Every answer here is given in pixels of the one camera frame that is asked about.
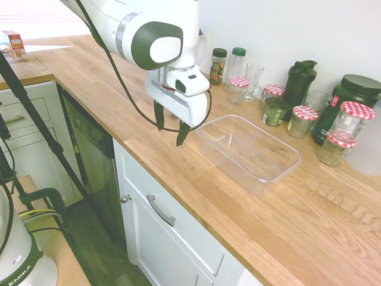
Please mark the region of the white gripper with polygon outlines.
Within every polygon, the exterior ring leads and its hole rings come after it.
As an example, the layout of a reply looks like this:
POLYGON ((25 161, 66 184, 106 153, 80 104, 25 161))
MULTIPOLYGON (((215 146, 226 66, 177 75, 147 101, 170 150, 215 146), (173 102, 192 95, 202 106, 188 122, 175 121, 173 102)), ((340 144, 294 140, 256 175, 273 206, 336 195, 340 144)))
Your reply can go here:
POLYGON ((156 126, 164 129, 164 108, 180 121, 176 146, 181 146, 191 127, 199 125, 207 115, 208 100, 205 93, 187 97, 179 91, 169 91, 157 79, 157 71, 149 71, 146 78, 146 92, 153 98, 156 126))

